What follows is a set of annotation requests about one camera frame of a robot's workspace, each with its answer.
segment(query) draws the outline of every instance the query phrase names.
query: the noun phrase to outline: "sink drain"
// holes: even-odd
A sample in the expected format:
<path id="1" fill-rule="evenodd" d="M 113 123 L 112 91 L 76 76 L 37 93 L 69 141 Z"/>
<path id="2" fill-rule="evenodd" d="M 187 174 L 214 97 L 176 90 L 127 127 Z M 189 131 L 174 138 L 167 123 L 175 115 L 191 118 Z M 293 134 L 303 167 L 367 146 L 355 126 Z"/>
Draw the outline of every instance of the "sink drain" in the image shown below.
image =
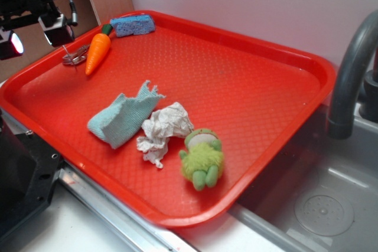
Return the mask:
<path id="1" fill-rule="evenodd" d="M 325 189 L 303 193 L 295 203 L 295 216 L 308 231 L 322 235 L 339 235 L 350 228 L 354 213 L 351 204 L 343 197 Z"/>

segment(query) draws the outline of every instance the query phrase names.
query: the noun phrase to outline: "sink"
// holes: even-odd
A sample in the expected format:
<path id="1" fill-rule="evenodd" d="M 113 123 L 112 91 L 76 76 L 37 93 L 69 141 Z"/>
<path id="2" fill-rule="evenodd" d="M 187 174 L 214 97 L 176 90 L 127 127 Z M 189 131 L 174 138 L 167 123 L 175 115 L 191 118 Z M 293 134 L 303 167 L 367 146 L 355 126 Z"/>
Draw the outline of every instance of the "sink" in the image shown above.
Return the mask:
<path id="1" fill-rule="evenodd" d="M 239 218 L 278 235 L 287 251 L 377 251 L 378 125 L 355 117 L 352 137 L 334 140 L 325 134 L 326 111 L 321 106 L 245 190 Z"/>

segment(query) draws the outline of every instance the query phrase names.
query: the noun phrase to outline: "faucet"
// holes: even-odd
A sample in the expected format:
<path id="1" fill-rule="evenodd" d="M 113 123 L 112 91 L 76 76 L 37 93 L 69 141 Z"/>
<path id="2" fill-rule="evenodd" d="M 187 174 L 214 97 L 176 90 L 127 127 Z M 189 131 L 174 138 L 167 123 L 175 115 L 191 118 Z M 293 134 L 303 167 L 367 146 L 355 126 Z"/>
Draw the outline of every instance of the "faucet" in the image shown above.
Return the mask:
<path id="1" fill-rule="evenodd" d="M 361 103 L 362 118 L 378 122 L 378 10 L 357 29 L 338 71 L 326 119 L 326 131 L 334 139 L 351 136 L 354 109 Z M 366 72 L 373 57 L 373 69 Z"/>

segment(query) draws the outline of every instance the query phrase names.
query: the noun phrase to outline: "blue sponge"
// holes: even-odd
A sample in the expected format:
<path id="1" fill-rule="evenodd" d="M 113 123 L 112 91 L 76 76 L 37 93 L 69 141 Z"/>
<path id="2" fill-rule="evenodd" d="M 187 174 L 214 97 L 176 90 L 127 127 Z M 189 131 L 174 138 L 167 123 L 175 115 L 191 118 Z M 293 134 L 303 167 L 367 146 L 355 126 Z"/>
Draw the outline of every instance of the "blue sponge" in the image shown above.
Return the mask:
<path id="1" fill-rule="evenodd" d="M 154 20 L 150 15 L 137 15 L 110 20 L 117 37 L 126 35 L 144 35 L 156 30 Z"/>

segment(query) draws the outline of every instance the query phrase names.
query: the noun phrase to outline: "green plush toy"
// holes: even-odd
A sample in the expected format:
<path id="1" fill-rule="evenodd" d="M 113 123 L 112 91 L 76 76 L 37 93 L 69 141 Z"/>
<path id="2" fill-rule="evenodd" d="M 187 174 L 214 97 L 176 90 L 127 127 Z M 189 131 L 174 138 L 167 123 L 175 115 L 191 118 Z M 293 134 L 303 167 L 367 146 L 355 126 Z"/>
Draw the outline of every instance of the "green plush toy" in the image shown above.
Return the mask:
<path id="1" fill-rule="evenodd" d="M 218 136 L 210 129 L 198 129 L 186 137 L 185 146 L 188 153 L 180 151 L 184 177 L 193 182 L 197 191 L 206 185 L 214 187 L 224 168 L 224 155 Z"/>

